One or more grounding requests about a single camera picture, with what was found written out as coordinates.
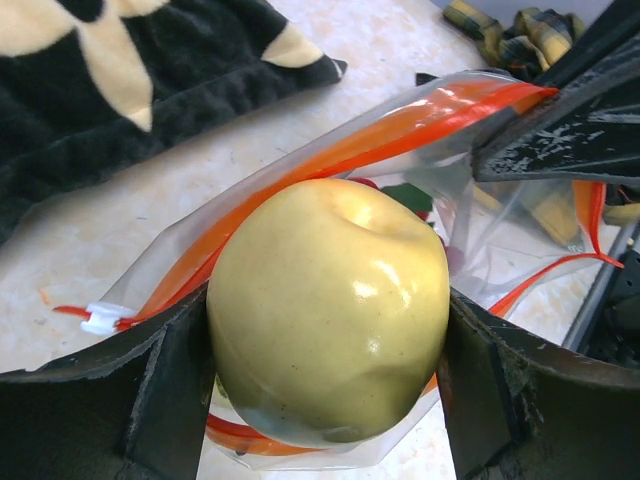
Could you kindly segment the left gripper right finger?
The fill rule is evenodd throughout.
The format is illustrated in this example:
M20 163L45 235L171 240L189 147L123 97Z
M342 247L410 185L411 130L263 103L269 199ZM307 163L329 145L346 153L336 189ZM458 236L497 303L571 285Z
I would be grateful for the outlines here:
M437 384L459 479L636 479L639 373L453 291Z

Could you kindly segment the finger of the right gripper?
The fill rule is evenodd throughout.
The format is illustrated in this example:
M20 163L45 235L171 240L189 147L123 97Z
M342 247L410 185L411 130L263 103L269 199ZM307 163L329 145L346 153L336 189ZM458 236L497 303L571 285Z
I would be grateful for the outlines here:
M472 153L478 181L577 179L639 186L634 36Z
M573 47L534 84L563 88L639 33L639 2L612 1Z

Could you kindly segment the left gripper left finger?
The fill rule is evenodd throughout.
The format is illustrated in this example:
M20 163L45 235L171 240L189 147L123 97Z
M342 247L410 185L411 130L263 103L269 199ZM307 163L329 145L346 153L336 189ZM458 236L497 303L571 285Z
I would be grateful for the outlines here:
M205 297L2 374L2 478L195 478L215 376Z

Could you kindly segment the clear zip top bag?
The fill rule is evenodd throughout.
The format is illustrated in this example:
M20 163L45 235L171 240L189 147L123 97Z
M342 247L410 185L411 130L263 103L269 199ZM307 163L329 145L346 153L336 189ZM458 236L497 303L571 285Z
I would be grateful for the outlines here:
M218 450L252 469L375 464L435 403L451 289L506 317L537 283L608 260L603 184L472 177L474 142L551 95L484 72L420 86L170 226L66 313L116 336L201 291Z

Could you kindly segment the black flower pattern pillow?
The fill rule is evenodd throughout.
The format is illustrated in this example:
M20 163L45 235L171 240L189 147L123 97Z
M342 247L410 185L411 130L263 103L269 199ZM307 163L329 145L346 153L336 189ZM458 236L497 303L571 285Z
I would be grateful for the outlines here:
M265 1L5 1L1 236L53 196L346 69Z

